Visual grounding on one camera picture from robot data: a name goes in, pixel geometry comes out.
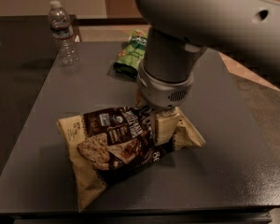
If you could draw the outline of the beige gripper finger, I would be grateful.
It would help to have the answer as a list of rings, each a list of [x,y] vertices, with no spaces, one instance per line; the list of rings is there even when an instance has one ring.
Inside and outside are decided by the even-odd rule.
[[[180,114],[176,107],[157,111],[155,116],[155,145],[160,146],[167,143],[177,126]]]
[[[135,100],[135,105],[137,108],[141,108],[147,105],[146,100],[142,97],[142,94],[140,91],[136,92],[136,100]]]

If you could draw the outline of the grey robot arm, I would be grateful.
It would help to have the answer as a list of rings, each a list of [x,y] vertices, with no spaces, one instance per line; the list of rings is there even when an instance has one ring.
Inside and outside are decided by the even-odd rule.
[[[280,1],[135,0],[150,25],[138,88],[152,106],[184,103],[193,68],[217,50],[280,89]]]

